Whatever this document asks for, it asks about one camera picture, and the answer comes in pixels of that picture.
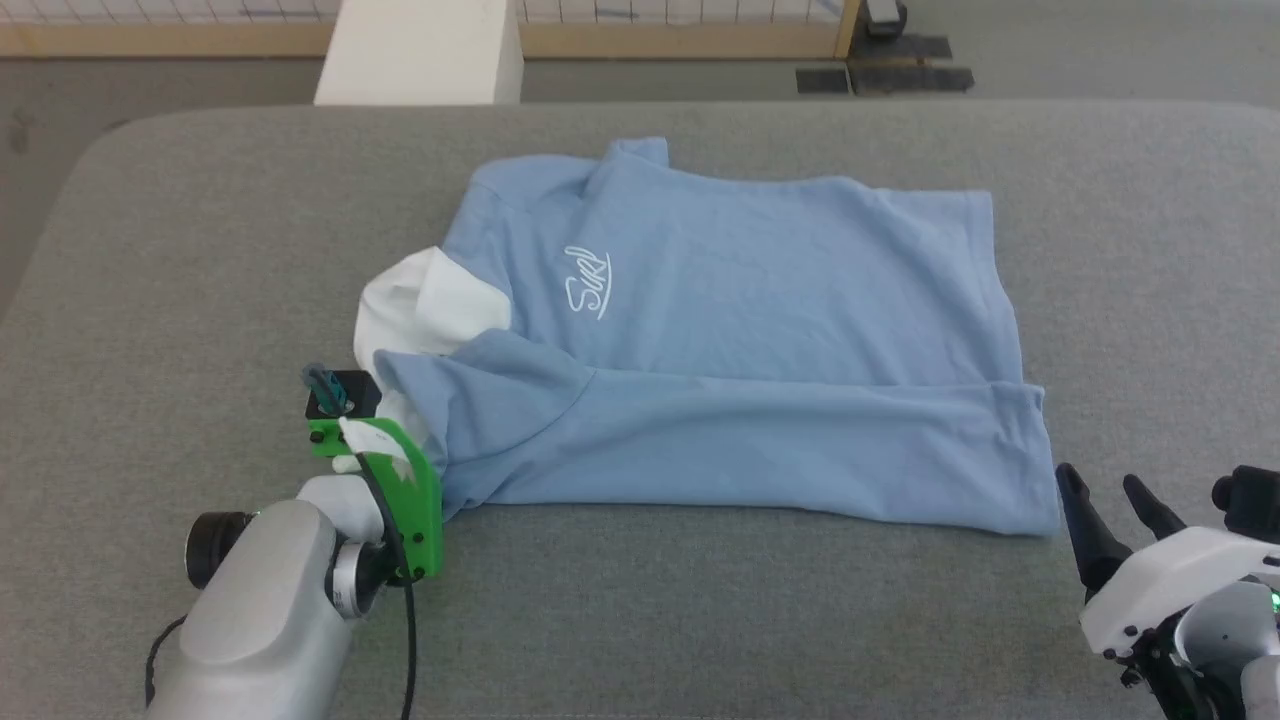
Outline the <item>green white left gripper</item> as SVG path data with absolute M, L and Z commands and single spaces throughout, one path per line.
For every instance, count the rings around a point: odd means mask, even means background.
M 393 587 L 435 577 L 443 566 L 442 483 L 421 448 L 389 418 L 310 418 L 312 454 L 346 460 L 352 471 L 308 480 L 308 502 L 347 538 L 380 542 L 383 519 L 360 461 L 387 501 L 406 562 L 394 562 Z

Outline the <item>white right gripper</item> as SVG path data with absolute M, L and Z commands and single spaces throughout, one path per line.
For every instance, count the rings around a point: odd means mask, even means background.
M 1076 573 L 1084 587 L 1080 625 L 1093 653 L 1125 655 L 1129 626 L 1156 628 L 1247 575 L 1276 574 L 1277 546 L 1229 530 L 1188 527 L 1139 477 L 1124 477 L 1124 493 L 1157 539 L 1133 553 L 1098 515 L 1091 491 L 1071 464 L 1056 466 Z

